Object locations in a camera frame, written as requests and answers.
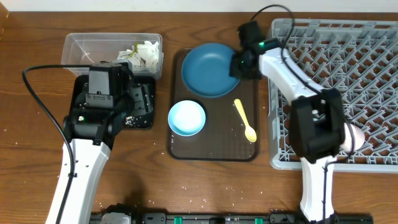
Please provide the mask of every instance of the plastic bin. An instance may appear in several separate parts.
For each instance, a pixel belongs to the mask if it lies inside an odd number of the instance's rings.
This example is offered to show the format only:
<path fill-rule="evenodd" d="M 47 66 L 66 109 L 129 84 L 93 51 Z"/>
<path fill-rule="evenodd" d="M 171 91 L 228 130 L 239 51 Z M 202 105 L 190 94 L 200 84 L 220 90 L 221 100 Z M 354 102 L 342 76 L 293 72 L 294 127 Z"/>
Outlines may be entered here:
<path fill-rule="evenodd" d="M 160 79 L 162 76 L 163 52 L 162 36 L 159 34 L 135 33 L 76 33 L 65 38 L 62 52 L 62 65 L 91 65 L 101 61 L 112 62 L 119 52 L 132 49 L 136 43 L 145 40 L 153 44 L 159 42 L 159 62 L 156 68 L 133 68 L 136 76 L 151 76 Z M 68 68 L 76 76 L 88 74 L 88 68 Z"/>

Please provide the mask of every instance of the dish rack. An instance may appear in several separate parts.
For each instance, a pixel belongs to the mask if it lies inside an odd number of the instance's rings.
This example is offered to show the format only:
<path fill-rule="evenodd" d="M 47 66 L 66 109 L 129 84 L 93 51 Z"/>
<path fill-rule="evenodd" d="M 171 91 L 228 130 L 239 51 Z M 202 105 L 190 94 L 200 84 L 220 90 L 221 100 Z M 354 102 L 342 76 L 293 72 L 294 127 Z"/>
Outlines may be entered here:
<path fill-rule="evenodd" d="M 268 38 L 285 41 L 291 22 L 275 19 Z M 398 22 L 297 19 L 287 48 L 313 81 L 340 91 L 344 114 L 365 133 L 364 145 L 335 170 L 397 173 Z M 289 106 L 268 84 L 271 165 L 299 170 L 300 159 L 289 144 Z"/>

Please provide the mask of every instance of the light blue bowl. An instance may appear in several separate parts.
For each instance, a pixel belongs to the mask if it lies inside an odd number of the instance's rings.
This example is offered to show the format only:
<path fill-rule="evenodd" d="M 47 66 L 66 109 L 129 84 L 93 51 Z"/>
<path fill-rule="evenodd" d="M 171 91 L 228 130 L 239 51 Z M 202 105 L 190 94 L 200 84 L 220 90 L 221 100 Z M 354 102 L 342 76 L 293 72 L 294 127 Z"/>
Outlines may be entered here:
<path fill-rule="evenodd" d="M 205 110 L 196 102 L 184 100 L 176 103 L 167 118 L 170 128 L 181 136 L 193 136 L 205 125 Z"/>

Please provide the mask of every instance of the yellow spoon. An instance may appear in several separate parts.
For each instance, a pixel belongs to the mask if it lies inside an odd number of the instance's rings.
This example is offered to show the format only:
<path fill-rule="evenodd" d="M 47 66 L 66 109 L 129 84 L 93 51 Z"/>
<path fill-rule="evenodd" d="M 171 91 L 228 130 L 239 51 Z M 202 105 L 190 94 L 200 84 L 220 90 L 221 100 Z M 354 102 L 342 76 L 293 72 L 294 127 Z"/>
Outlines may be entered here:
<path fill-rule="evenodd" d="M 257 134 L 252 127 L 250 127 L 248 119 L 246 118 L 246 114 L 244 113 L 243 105 L 240 99 L 235 99 L 234 100 L 236 109 L 238 109 L 239 114 L 241 115 L 241 118 L 243 120 L 244 125 L 246 126 L 246 130 L 244 131 L 244 135 L 247 137 L 247 139 L 251 142 L 256 142 L 257 141 Z"/>

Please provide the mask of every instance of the wooden table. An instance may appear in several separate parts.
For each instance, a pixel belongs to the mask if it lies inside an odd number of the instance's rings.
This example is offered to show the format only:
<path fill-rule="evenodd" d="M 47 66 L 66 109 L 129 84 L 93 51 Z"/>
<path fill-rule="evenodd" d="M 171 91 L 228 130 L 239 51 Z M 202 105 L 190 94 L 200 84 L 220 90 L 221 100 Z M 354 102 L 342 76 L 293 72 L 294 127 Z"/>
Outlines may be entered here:
<path fill-rule="evenodd" d="M 398 14 L 296 13 L 297 18 L 398 20 Z M 174 54 L 205 42 L 238 48 L 236 28 L 251 13 L 12 12 L 0 42 L 0 223 L 43 223 L 60 173 L 62 139 L 26 90 L 21 71 L 58 64 L 72 32 L 149 32 L 163 37 L 164 69 L 157 81 L 156 116 L 149 131 L 122 131 L 99 181 L 94 211 L 127 203 L 141 211 L 268 213 L 297 210 L 300 171 L 269 164 L 267 82 L 260 83 L 260 145 L 249 163 L 191 162 L 166 153 L 167 112 Z M 285 13 L 258 17 L 264 32 Z M 59 122 L 75 77 L 67 70 L 34 71 L 29 80 Z M 336 173 L 333 205 L 339 213 L 371 213 L 376 223 L 398 222 L 398 175 Z"/>

